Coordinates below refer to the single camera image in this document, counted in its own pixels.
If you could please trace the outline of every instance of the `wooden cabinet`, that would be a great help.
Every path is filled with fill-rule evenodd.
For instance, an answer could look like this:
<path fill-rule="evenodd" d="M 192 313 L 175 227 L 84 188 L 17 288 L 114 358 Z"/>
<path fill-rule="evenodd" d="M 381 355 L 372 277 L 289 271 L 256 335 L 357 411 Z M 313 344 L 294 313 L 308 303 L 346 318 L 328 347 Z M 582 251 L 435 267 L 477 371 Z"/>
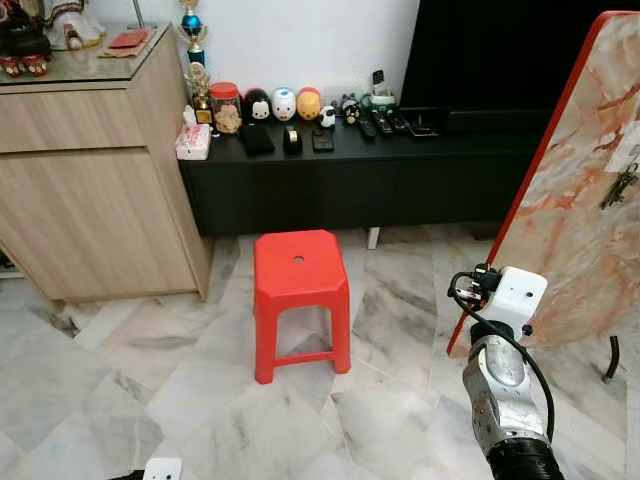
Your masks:
<path fill-rule="evenodd" d="M 51 300 L 206 296 L 173 150 L 186 92 L 171 30 L 156 35 L 129 80 L 0 84 L 0 248 Z"/>

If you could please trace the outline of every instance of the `white wall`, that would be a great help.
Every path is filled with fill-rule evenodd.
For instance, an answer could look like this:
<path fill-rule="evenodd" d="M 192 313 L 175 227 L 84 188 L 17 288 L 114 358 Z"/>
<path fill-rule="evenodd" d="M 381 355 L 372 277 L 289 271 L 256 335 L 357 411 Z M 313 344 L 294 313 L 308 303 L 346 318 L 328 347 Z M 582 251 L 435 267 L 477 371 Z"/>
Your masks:
<path fill-rule="evenodd" d="M 131 0 L 92 0 L 104 22 L 135 20 Z M 419 0 L 200 0 L 214 81 L 250 87 L 360 86 L 383 68 L 400 92 Z M 140 0 L 145 20 L 179 24 L 178 0 Z M 186 47 L 182 49 L 186 62 Z"/>

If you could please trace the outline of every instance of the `marble board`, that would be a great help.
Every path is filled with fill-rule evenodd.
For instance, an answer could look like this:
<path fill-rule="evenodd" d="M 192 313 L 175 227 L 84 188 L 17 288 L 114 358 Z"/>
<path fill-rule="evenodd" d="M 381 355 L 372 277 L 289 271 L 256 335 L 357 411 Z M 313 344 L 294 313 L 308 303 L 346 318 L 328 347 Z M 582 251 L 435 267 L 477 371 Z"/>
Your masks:
<path fill-rule="evenodd" d="M 625 190 L 623 202 L 604 210 L 600 204 L 619 173 L 640 161 L 639 107 L 640 12 L 605 12 L 589 31 L 487 259 L 549 281 L 525 345 L 618 333 L 638 321 L 640 182 Z M 472 323 L 460 319 L 449 355 L 468 352 Z"/>

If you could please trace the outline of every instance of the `jar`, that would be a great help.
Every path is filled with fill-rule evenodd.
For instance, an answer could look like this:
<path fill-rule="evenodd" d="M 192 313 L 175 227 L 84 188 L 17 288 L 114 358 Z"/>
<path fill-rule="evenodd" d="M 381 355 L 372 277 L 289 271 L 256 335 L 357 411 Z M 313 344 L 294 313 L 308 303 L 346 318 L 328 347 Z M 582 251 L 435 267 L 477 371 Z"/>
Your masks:
<path fill-rule="evenodd" d="M 218 131 L 237 133 L 242 125 L 242 112 L 240 93 L 235 83 L 217 82 L 211 85 L 211 110 Z"/>

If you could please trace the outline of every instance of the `black tv cabinet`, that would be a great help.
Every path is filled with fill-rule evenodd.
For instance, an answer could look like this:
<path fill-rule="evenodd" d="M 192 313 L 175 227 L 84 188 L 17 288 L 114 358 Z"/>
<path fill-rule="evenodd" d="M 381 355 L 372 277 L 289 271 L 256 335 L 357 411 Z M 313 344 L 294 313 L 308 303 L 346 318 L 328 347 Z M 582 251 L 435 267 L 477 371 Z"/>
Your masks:
<path fill-rule="evenodd" d="M 303 153 L 282 150 L 284 124 L 268 125 L 272 154 L 248 157 L 237 136 L 212 140 L 209 157 L 180 170 L 204 236 L 310 228 L 502 221 L 541 133 L 378 135 L 336 125 L 335 151 L 316 153 L 312 123 L 295 123 Z"/>

